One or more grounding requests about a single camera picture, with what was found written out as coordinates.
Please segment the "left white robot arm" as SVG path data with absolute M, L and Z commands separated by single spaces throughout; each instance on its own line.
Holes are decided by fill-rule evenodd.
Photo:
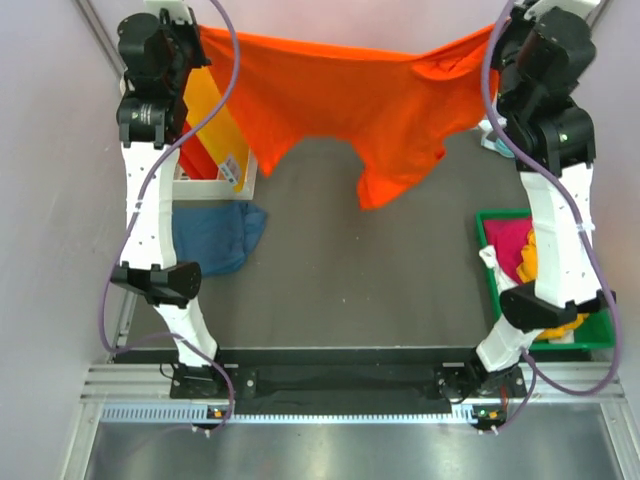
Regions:
M 122 20 L 118 52 L 124 62 L 116 112 L 126 172 L 127 238 L 111 275 L 164 320 L 178 349 L 174 398 L 222 394 L 225 370 L 213 362 L 218 345 L 199 306 L 202 274 L 180 262 L 173 242 L 176 141 L 186 123 L 184 93 L 192 70 L 208 65 L 191 8 L 182 1 L 150 1 Z

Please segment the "orange t shirt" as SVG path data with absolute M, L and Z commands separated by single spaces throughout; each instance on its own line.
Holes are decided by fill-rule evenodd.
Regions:
M 363 170 L 360 206 L 385 206 L 445 158 L 446 140 L 484 117 L 481 67 L 490 29 L 410 54 L 202 27 L 226 105 L 258 167 L 272 174 L 310 137 L 348 143 Z

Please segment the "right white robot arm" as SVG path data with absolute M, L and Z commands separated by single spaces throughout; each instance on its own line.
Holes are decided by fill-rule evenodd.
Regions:
M 544 330 L 607 311 L 616 297 L 592 246 L 595 127 L 572 94 L 596 48 L 592 1 L 510 1 L 496 21 L 481 69 L 488 120 L 515 155 L 537 247 L 537 276 L 500 296 L 501 315 L 466 363 L 476 394 L 498 389 L 528 359 Z

